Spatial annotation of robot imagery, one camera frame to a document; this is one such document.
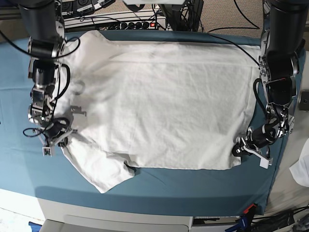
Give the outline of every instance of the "white t-shirt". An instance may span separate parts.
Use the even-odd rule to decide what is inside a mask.
[[[78,50],[63,61],[71,82],[56,115],[78,130],[64,155],[100,192],[134,176],[126,165],[240,165],[231,150],[253,116],[253,82],[259,77],[241,50],[210,43],[119,44],[97,31],[80,39]],[[258,59],[259,47],[243,48]],[[65,82],[63,69],[62,87]]]

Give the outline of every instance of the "shirt sleeve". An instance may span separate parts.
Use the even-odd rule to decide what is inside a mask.
[[[100,193],[134,177],[134,171],[125,165],[125,158],[102,150],[99,145],[79,134],[69,136],[69,143],[62,148],[62,152]]]

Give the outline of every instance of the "metal bracket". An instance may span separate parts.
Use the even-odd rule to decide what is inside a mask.
[[[272,165],[273,158],[267,158],[267,157],[265,157],[259,149],[258,149],[257,151],[256,151],[256,150],[253,150],[253,149],[250,149],[250,148],[247,146],[245,140],[244,140],[243,138],[241,138],[241,139],[242,139],[242,142],[245,144],[245,146],[243,146],[242,149],[244,149],[245,151],[247,151],[247,152],[249,152],[249,153],[251,153],[251,154],[256,155],[258,158],[261,159],[261,160],[260,160],[260,167],[265,168],[265,169],[268,169],[268,167],[269,167],[270,165]]]

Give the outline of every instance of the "red clip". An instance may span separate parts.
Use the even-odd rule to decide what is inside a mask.
[[[249,212],[249,210],[250,210],[252,207],[255,207],[255,208],[256,208],[256,205],[255,205],[255,204],[250,205],[248,208],[246,208],[246,209],[243,211],[243,213],[244,213],[244,214],[247,214],[247,213]]]

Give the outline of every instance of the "blue fabric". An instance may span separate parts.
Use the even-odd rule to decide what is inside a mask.
[[[170,36],[182,42],[217,42],[201,33],[139,32],[138,37],[134,33],[107,31],[104,35],[114,40],[129,37],[162,41]],[[229,38],[240,44],[246,41],[259,44],[259,40]],[[20,40],[16,44],[26,49],[27,41]],[[300,58],[301,72],[304,54]],[[0,188],[56,202],[141,214],[235,216],[252,203],[259,204],[259,213],[263,213],[287,137],[271,146],[274,162],[267,170],[259,167],[255,156],[225,171],[139,168],[134,178],[100,194],[74,169],[60,149],[52,158],[43,157],[39,139],[23,136],[24,128],[33,127],[27,118],[29,92],[33,86],[32,80],[27,78],[29,57],[6,43],[0,44],[0,56]],[[301,74],[296,80],[299,89]],[[251,125],[257,128],[263,123],[262,111],[256,106]]]
[[[31,221],[29,222],[28,225],[31,227],[32,232],[39,232],[41,227],[42,227],[41,225],[35,224],[35,223],[31,222]]]

